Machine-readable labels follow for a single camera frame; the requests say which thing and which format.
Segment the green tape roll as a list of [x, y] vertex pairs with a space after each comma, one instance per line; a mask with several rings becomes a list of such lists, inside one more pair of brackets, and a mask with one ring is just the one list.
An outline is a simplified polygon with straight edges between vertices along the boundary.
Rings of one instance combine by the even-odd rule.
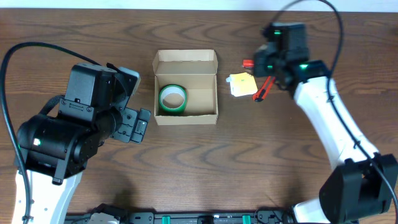
[[183, 113], [187, 106], [187, 93], [179, 85], [167, 85], [159, 93], [159, 104], [167, 113]]

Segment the brown cardboard box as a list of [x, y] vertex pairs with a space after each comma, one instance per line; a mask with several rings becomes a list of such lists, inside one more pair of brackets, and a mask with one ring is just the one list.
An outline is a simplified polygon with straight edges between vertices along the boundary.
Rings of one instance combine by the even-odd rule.
[[[152, 67], [154, 118], [159, 126], [216, 124], [218, 59], [214, 50], [159, 50]], [[160, 107], [159, 93], [167, 85], [185, 89], [187, 106], [183, 113], [167, 113]]]

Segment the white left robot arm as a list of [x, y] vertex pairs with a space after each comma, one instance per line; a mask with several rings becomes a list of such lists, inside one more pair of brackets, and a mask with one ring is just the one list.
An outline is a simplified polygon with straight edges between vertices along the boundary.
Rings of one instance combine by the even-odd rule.
[[78, 63], [65, 95], [24, 122], [17, 140], [30, 188], [29, 223], [63, 223], [88, 159], [105, 140], [139, 144], [150, 111], [127, 103], [141, 81], [124, 67]]

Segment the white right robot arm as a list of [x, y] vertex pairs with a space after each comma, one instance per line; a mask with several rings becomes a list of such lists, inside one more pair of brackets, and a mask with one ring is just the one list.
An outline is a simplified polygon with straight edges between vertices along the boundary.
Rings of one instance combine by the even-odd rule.
[[254, 76], [273, 78], [307, 115], [332, 173], [318, 197], [292, 207], [295, 223], [353, 223], [386, 213], [397, 182], [397, 160], [380, 155], [343, 104], [330, 70], [310, 60], [302, 23], [273, 22], [254, 55]]

